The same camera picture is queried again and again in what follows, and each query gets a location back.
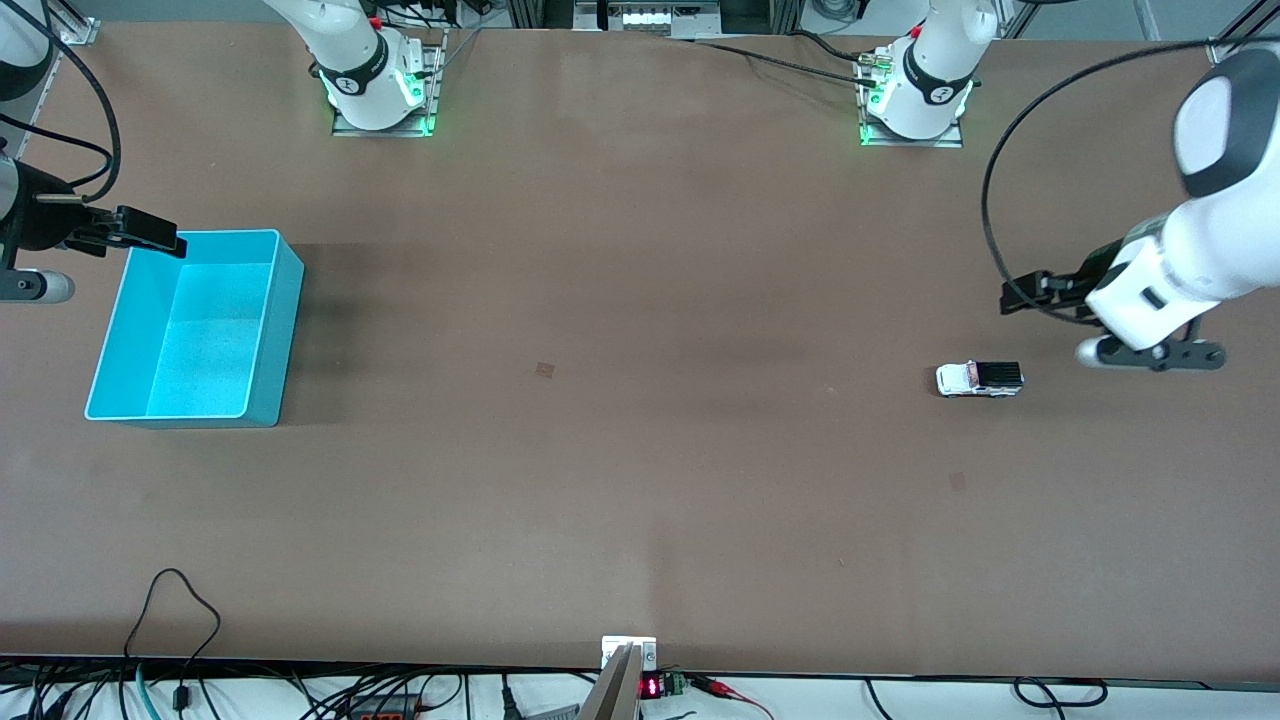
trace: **mounting plate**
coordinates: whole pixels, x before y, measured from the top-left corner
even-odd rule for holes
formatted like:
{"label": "mounting plate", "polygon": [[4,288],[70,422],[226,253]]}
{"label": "mounting plate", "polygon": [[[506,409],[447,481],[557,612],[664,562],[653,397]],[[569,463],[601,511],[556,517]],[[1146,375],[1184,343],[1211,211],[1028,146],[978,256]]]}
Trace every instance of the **mounting plate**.
{"label": "mounting plate", "polygon": [[[860,78],[878,79],[863,65],[854,63],[854,74]],[[870,96],[876,88],[858,86],[858,140],[860,145],[879,147],[964,147],[964,138],[960,136],[960,119],[952,120],[951,127],[938,137],[929,140],[909,140],[888,129],[876,115],[867,111]]]}
{"label": "mounting plate", "polygon": [[609,664],[618,646],[639,644],[644,657],[644,671],[658,669],[658,639],[640,635],[604,635],[600,638],[600,667]]}
{"label": "mounting plate", "polygon": [[440,68],[444,65],[444,49],[448,45],[448,32],[440,45],[422,45],[421,40],[410,38],[410,44],[421,47],[421,53],[410,53],[410,67],[406,73],[426,70],[426,77],[420,81],[408,79],[404,83],[407,92],[421,94],[426,100],[404,119],[384,129],[360,129],[347,122],[340,113],[333,113],[334,137],[431,137],[435,133],[435,115],[440,110],[440,85],[443,77]]}

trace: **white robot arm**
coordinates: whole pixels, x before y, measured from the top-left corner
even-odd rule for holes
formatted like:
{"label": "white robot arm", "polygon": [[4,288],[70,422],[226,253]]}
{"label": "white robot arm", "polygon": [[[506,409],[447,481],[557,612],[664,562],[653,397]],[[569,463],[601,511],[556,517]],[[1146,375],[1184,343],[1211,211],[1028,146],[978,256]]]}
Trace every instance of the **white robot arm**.
{"label": "white robot arm", "polygon": [[891,65],[867,111],[905,138],[938,137],[964,111],[998,24],[991,0],[933,0],[919,32],[876,50]]}
{"label": "white robot arm", "polygon": [[[1042,270],[1015,281],[1037,304],[1083,301],[1088,310],[1078,315],[1110,333],[1076,348],[1085,365],[1220,368],[1222,347],[1194,337],[1199,315],[1280,286],[1280,47],[1240,50],[1192,88],[1174,120],[1174,156],[1187,201],[1073,275]],[[1006,283],[1001,311],[1025,306]]]}
{"label": "white robot arm", "polygon": [[[52,59],[55,37],[44,0],[0,0],[0,100],[20,97],[40,87]],[[69,53],[65,44],[59,49]],[[91,77],[78,59],[73,64]],[[102,102],[109,106],[105,96]],[[27,127],[13,119],[5,122]],[[109,163],[118,163],[118,158]],[[88,206],[110,190],[114,172],[90,197],[78,188],[106,173],[108,167],[68,183],[13,159],[0,142],[0,302],[64,302],[76,291],[63,273],[15,266],[19,250],[60,247],[101,258],[108,247],[143,247],[178,258],[186,255],[186,241],[177,236],[173,223],[125,205],[114,211]]]}
{"label": "white robot arm", "polygon": [[352,126],[385,129],[426,101],[422,41],[375,29],[360,0],[264,1],[302,36],[329,102]]}

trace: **tabletop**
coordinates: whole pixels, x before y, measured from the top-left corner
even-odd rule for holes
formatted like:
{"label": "tabletop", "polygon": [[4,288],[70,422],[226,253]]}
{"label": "tabletop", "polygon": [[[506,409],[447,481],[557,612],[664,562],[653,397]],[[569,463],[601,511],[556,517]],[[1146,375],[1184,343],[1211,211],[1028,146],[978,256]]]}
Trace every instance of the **tabletop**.
{"label": "tabletop", "polygon": [[[78,295],[0,311],[0,652],[119,652],[175,565],[215,656],[590,666],[634,633],[719,670],[1276,680],[1276,296],[1207,315],[1230,361],[1190,375],[1089,370],[1080,328],[997,313],[987,155],[1128,47],[995,44],[965,147],[927,150],[860,147],[846,85],[714,49],[484,32],[435,137],[365,140],[329,136],[287,26],[108,23],[106,201],[279,228],[307,275],[279,427],[148,432],[82,416],[123,254],[26,256]],[[1181,200],[1206,67],[1028,120],[993,184],[1015,272]],[[69,64],[40,124],[106,135]],[[938,397],[970,357],[1025,391]],[[136,652],[189,653],[207,619],[161,596]]]}

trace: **blue plastic bin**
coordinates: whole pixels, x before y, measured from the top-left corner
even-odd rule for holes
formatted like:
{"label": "blue plastic bin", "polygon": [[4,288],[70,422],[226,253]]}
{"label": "blue plastic bin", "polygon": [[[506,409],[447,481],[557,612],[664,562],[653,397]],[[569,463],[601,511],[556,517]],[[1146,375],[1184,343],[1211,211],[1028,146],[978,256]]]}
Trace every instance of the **blue plastic bin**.
{"label": "blue plastic bin", "polygon": [[302,292],[276,231],[180,232],[187,259],[129,250],[84,418],[142,428],[269,428]]}

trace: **white toy pickup truck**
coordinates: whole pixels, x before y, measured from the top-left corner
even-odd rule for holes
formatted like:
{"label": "white toy pickup truck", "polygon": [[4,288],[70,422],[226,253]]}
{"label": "white toy pickup truck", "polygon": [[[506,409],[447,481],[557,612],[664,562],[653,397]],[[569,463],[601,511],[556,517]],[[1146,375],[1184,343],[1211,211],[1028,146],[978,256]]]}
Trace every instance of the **white toy pickup truck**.
{"label": "white toy pickup truck", "polygon": [[955,363],[940,365],[938,392],[942,397],[966,395],[980,397],[1012,397],[1027,382],[1018,363]]}

